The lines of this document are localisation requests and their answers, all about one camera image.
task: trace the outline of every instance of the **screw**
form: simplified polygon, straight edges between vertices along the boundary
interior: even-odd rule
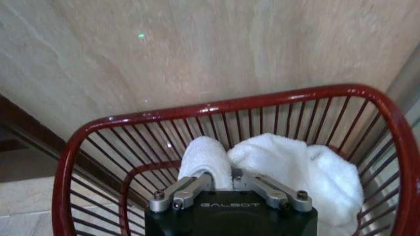
[[[165,197],[166,197],[166,193],[165,193],[163,190],[158,190],[158,191],[154,193],[154,198],[155,198],[157,200],[161,200],[161,199],[163,199]]]
[[[173,208],[175,210],[182,210],[182,208],[183,208],[183,201],[182,200],[175,200],[174,203],[173,203]]]
[[[298,199],[301,200],[309,200],[309,192],[305,190],[298,191]]]
[[[279,207],[281,207],[281,210],[287,210],[287,209],[290,209],[290,208],[291,208],[291,204],[290,204],[289,200],[283,199],[283,200],[281,201]]]

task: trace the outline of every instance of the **folded towel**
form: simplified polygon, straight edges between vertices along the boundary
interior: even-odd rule
[[[201,177],[210,173],[218,190],[233,190],[233,173],[229,156],[221,142],[210,137],[197,138],[185,153],[178,179]]]
[[[237,144],[229,158],[235,167],[309,192],[319,212],[318,235],[355,233],[365,199],[358,169],[326,146],[263,134]]]

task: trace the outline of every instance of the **marble wall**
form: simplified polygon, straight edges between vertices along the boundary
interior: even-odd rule
[[[69,139],[102,116],[294,88],[386,91],[418,0],[2,0],[0,93]]]

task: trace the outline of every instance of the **floor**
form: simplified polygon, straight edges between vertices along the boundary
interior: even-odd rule
[[[38,179],[11,181],[0,183],[0,236],[51,236],[53,220],[51,220],[51,198],[53,198],[54,177]],[[101,202],[114,212],[118,212],[118,206],[99,198],[78,185],[74,189],[83,193],[90,199]],[[79,206],[94,212],[107,219],[118,222],[115,215],[103,209],[91,206],[86,202],[75,199]],[[91,215],[75,210],[73,216],[86,222],[119,232],[119,228],[107,225],[106,222],[94,218]],[[87,233],[102,235],[95,229],[77,224],[77,229]]]
[[[0,235],[51,236],[51,213],[37,212],[0,217]]]

